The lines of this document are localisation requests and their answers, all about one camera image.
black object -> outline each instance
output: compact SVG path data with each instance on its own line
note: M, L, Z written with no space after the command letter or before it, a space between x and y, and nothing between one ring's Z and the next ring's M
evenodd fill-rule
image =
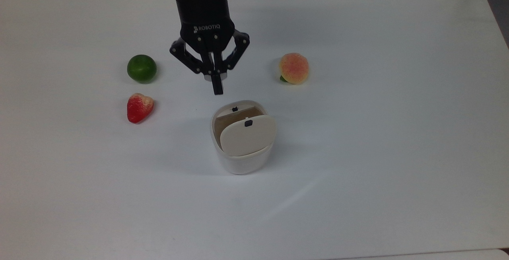
M232 70L249 45L249 35L235 29L228 0L176 0L180 15L180 38L169 51L194 73L210 75L215 95L223 94L221 74ZM235 49L225 59L222 51L233 37ZM186 50L191 46L201 60Z

plastic container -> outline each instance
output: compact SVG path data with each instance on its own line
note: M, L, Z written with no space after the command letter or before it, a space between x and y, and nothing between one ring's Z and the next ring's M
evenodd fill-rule
M243 100L216 111L210 132L224 169L243 175L267 162L276 137L276 121L259 103Z

lime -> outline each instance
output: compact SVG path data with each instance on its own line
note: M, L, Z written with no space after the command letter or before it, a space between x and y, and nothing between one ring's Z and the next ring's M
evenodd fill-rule
M127 74L140 83L149 83L156 72L156 62L152 57L145 54L138 54L127 63Z

orange object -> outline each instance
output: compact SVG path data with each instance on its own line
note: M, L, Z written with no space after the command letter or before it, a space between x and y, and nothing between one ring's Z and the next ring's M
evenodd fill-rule
M291 84L300 84L309 75L307 59L298 53L285 54L280 61L281 76Z

red strawberry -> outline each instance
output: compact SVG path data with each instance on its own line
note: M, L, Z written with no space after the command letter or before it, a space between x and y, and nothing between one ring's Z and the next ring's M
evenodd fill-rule
M127 119L131 123L139 123L154 109L154 99L135 93L127 101Z

